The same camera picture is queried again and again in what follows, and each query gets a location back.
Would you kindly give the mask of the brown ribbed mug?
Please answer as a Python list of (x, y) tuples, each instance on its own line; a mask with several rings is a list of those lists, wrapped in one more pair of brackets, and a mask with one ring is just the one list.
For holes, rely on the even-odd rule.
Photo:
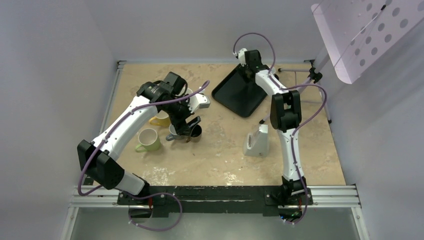
[(198, 143), (201, 138), (202, 138), (202, 127), (200, 125), (195, 125), (192, 130), (190, 135), (187, 137), (186, 142), (193, 142), (193, 143)]

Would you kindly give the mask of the small blue-grey mug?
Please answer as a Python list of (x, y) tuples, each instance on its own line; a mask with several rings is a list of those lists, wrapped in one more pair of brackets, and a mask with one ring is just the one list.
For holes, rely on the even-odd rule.
[(171, 124), (168, 128), (169, 130), (169, 134), (165, 137), (165, 140), (170, 142), (170, 141), (174, 141), (174, 140), (181, 140), (183, 138), (183, 136), (178, 135), (175, 127)]

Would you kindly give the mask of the yellow mug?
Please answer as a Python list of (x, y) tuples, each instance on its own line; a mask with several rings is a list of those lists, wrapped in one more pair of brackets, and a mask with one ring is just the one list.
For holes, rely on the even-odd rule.
[(152, 117), (148, 122), (150, 125), (166, 128), (171, 125), (170, 117), (166, 112), (158, 113), (156, 116)]

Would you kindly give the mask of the green mug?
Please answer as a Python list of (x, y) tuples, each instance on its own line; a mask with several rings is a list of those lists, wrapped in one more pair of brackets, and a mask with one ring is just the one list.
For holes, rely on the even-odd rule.
[(137, 153), (154, 152), (161, 148), (158, 132), (153, 128), (146, 128), (138, 134), (138, 145), (135, 147)]

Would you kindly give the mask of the grey-blue ceramic mug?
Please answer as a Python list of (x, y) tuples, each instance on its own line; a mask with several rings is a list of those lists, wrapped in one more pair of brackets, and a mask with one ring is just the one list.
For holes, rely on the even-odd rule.
[(185, 101), (188, 101), (191, 97), (191, 94), (193, 91), (190, 88), (187, 88), (183, 94), (184, 97), (186, 97)]

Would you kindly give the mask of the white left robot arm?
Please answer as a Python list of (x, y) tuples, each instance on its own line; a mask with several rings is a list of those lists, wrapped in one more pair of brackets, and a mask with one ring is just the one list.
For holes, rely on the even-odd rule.
[(138, 205), (146, 203), (149, 183), (124, 170), (118, 158), (136, 132), (160, 112), (168, 114), (177, 135), (189, 136), (194, 122), (187, 122), (187, 118), (196, 110), (210, 106), (210, 99), (201, 93), (209, 83), (206, 81), (198, 90), (187, 93), (187, 81), (169, 72), (164, 80), (142, 84), (129, 106), (106, 130), (93, 140), (83, 139), (77, 145), (81, 168), (79, 195), (85, 196), (81, 187), (84, 176), (88, 176), (107, 190), (117, 189), (129, 194)]

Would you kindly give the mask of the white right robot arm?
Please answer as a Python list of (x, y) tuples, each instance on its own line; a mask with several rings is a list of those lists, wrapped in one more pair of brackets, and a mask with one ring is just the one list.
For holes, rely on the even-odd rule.
[(280, 83), (272, 70), (262, 63), (258, 50), (243, 48), (237, 55), (247, 79), (271, 97), (269, 120), (278, 134), (283, 158), (282, 185), (277, 197), (292, 204), (307, 191), (301, 162), (297, 159), (300, 156), (298, 127), (302, 121), (300, 94)]

